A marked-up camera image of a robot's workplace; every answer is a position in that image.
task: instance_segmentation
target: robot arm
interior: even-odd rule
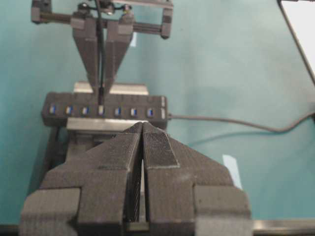
[[[73,15],[52,13],[50,0],[33,0],[31,19],[34,23],[64,23],[70,24],[73,28],[73,37],[80,53],[81,59],[87,71],[89,83],[96,95],[98,88],[104,86],[104,96],[108,94],[116,78],[117,71],[129,48],[134,32],[159,34],[162,38],[170,37],[171,23],[173,16],[173,4],[170,1],[157,0],[100,0],[101,11],[112,15],[116,9],[124,10],[125,14],[120,20],[103,21],[103,28],[107,29],[105,42],[105,80],[100,84],[98,75],[100,72],[101,39],[100,30],[97,27],[96,18],[90,13],[94,8],[86,3],[78,5],[78,11]],[[131,11],[131,5],[142,5],[163,8],[161,25],[137,23]]]

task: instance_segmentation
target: textured gripper pad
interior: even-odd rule
[[[143,139],[151,235],[193,235],[193,186],[232,186],[228,169],[149,123],[143,125]]]

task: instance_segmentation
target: aluminum rail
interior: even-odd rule
[[[127,236],[149,236],[149,223],[126,223]],[[0,225],[0,236],[18,235],[17,225]],[[254,236],[315,236],[315,219],[254,220]]]

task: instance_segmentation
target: usb port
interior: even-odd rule
[[[151,117],[153,117],[153,109],[152,108],[149,108],[148,110],[147,110],[147,116],[149,117],[149,118],[151,118]]]
[[[99,106],[98,106],[98,115],[99,115],[99,116],[105,115],[105,108],[104,108],[103,105],[99,105]]]
[[[56,114],[56,105],[50,105],[49,114]]]
[[[65,109],[65,113],[66,113],[67,115],[71,115],[72,110],[73,110],[73,107],[72,107],[72,106],[67,106],[66,109]]]
[[[137,109],[132,108],[131,111],[130,111],[130,114],[131,114],[132,117],[136,117],[137,116]]]
[[[115,116],[116,117],[120,117],[122,114],[122,109],[120,107],[115,109]]]
[[[86,116],[89,113],[89,107],[82,108],[82,115]]]

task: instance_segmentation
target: gripper jaw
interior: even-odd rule
[[[124,235],[139,218],[142,160],[150,235],[251,235],[248,199],[228,169],[148,122],[49,171],[25,202],[20,235]]]
[[[49,171],[25,202],[20,235],[122,235],[123,222],[137,220],[139,212],[141,129],[136,124]],[[69,201],[73,206],[62,211]]]

